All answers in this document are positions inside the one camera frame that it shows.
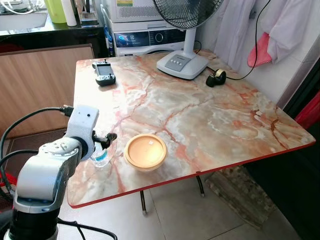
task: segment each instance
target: black cable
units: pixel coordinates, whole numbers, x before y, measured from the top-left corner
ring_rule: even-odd
[[[37,154],[39,151],[38,150],[32,150],[32,149],[23,149],[23,150],[17,150],[17,151],[13,151],[10,152],[8,155],[4,156],[1,160],[0,160],[0,167],[2,167],[2,165],[11,157],[18,155],[18,154]]]
[[[258,31],[258,20],[259,20],[259,17],[261,15],[261,13],[265,10],[265,8],[268,6],[268,4],[270,3],[271,0],[269,0],[265,5],[264,7],[262,8],[262,10],[260,11],[258,17],[256,18],[256,22],[255,22],[255,60],[254,60],[254,64],[253,64],[253,67],[251,68],[251,70],[243,77],[241,78],[232,78],[232,77],[226,77],[227,79],[231,79],[231,80],[242,80],[244,78],[246,78],[253,70],[254,68],[256,67],[256,63],[257,63],[257,60],[258,60],[258,44],[257,44],[257,31]],[[213,70],[211,67],[207,66],[208,69],[211,69],[212,71],[216,72],[216,70]]]
[[[79,231],[79,233],[80,233],[80,235],[82,237],[82,240],[86,240],[86,237],[85,237],[84,233],[82,232],[81,228],[77,227],[77,229],[78,229],[78,231]]]
[[[73,223],[73,224],[78,224],[77,221],[63,221],[63,222],[66,222],[66,223]],[[86,240],[86,237],[84,235],[84,233],[82,232],[81,228],[79,226],[76,227],[81,235],[81,238],[82,240]]]
[[[196,53],[195,53],[195,54],[198,54],[198,53],[201,51],[201,49],[202,49],[202,44],[201,44],[201,42],[198,41],[198,40],[195,40],[195,42],[197,42],[197,43],[200,44],[200,47],[199,47],[198,51],[196,51]]]
[[[101,228],[82,225],[82,224],[79,224],[79,223],[75,223],[73,221],[64,221],[64,220],[62,220],[60,218],[58,218],[58,224],[73,226],[73,227],[82,228],[82,229],[88,229],[88,230],[91,230],[91,231],[95,231],[95,232],[99,232],[99,233],[102,233],[102,234],[106,234],[106,235],[112,237],[114,240],[118,240],[117,236],[113,232],[107,231],[107,230],[104,230],[104,229],[101,229]]]
[[[11,126],[9,126],[7,128],[7,130],[5,130],[5,132],[3,133],[2,137],[1,137],[1,140],[0,140],[0,159],[2,160],[2,158],[4,156],[3,151],[4,151],[4,144],[5,144],[5,139],[6,139],[7,135],[18,124],[20,124],[24,120],[32,117],[33,115],[36,115],[36,114],[42,113],[42,112],[46,112],[46,111],[60,111],[60,112],[64,113],[65,116],[70,117],[73,110],[74,110],[74,108],[72,106],[67,106],[67,105],[64,105],[62,107],[45,107],[45,108],[39,109],[37,111],[34,111],[32,113],[29,113],[29,114],[25,115],[24,117],[20,118],[19,120],[15,121]],[[7,176],[5,174],[5,169],[2,166],[0,166],[0,173],[1,173],[1,178],[5,184],[6,189],[8,190],[9,193],[11,193],[12,187],[11,187],[11,185],[7,179]],[[0,195],[4,196],[7,194],[5,192],[3,192],[3,190],[0,188]]]

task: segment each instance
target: kitchen counter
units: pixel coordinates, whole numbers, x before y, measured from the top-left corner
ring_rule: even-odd
[[[17,34],[42,33],[42,32],[75,30],[75,29],[83,29],[83,27],[81,26],[79,21],[77,21],[76,26],[68,26],[67,23],[54,23],[51,21],[51,18],[48,14],[46,17],[45,25],[42,27],[0,31],[0,36],[12,36],[12,35],[17,35]]]
[[[103,26],[82,27],[53,23],[47,16],[43,27],[0,31],[0,53],[91,44],[94,57],[108,57]]]

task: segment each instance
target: washing machine control panel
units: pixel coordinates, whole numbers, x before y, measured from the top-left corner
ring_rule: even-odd
[[[178,29],[115,33],[118,48],[143,47],[185,41],[186,32]]]

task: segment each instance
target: fan control buttons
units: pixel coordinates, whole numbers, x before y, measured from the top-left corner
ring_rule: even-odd
[[[191,59],[181,55],[174,55],[165,64],[165,67],[180,72]]]

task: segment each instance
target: fan base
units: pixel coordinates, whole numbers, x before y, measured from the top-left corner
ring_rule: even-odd
[[[181,59],[182,65],[173,61]],[[166,74],[182,78],[186,80],[193,80],[198,76],[207,66],[208,59],[197,54],[186,54],[183,51],[173,51],[157,61],[156,68],[165,72]]]

